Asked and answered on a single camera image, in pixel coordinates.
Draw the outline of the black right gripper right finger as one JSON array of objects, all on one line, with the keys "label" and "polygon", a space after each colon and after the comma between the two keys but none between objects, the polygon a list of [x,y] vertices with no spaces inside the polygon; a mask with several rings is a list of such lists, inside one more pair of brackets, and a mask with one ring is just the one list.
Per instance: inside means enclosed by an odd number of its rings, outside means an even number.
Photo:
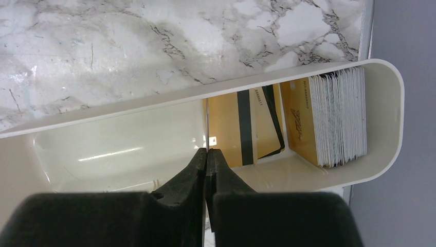
[{"label": "black right gripper right finger", "polygon": [[206,202],[216,246],[363,246],[345,201],[331,192],[260,193],[207,154]]}]

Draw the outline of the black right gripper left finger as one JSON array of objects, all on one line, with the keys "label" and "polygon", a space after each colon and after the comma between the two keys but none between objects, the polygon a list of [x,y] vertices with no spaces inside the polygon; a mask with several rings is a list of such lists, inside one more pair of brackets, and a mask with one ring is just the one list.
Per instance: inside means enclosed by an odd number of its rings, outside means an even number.
[{"label": "black right gripper left finger", "polygon": [[39,193],[1,232],[1,246],[202,246],[207,150],[153,192]]}]

